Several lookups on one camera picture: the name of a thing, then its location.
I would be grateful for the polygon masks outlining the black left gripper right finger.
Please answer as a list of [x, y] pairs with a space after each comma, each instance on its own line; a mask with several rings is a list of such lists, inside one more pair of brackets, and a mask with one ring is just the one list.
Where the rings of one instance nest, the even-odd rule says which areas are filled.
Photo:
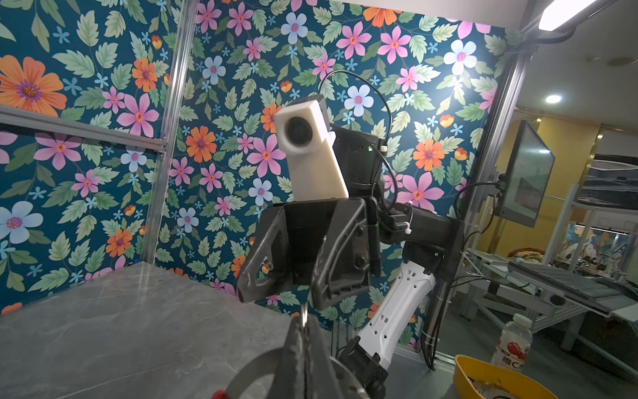
[[305, 398], [343, 398], [322, 329], [313, 315], [305, 322]]

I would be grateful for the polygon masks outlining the silver keyring with keys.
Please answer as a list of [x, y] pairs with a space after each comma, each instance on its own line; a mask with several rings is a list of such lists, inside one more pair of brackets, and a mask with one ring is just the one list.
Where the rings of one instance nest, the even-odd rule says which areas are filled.
[[241, 369], [214, 398], [240, 398], [257, 380], [271, 376], [267, 398], [367, 398], [355, 375], [331, 356], [317, 318], [302, 305], [282, 347]]

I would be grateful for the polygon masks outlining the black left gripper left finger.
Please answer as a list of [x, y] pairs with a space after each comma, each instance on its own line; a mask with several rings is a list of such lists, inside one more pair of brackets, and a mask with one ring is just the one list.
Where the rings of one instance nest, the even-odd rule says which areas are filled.
[[306, 336], [301, 317], [292, 320], [277, 363], [269, 398], [304, 398], [306, 394]]

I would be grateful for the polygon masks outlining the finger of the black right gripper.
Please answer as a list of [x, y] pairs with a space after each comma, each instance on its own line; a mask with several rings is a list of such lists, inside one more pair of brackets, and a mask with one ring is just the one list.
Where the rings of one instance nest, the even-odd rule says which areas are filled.
[[258, 222], [255, 241], [237, 279], [242, 303], [259, 301], [293, 286], [290, 241], [284, 205], [265, 209]]
[[312, 272], [312, 305], [318, 311], [362, 294], [370, 285], [367, 204], [339, 199]]

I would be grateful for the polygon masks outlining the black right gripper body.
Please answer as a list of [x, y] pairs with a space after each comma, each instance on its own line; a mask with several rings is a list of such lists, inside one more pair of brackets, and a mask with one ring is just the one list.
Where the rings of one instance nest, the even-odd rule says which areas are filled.
[[283, 206], [292, 281], [368, 284], [381, 272], [380, 216], [372, 196], [296, 201]]

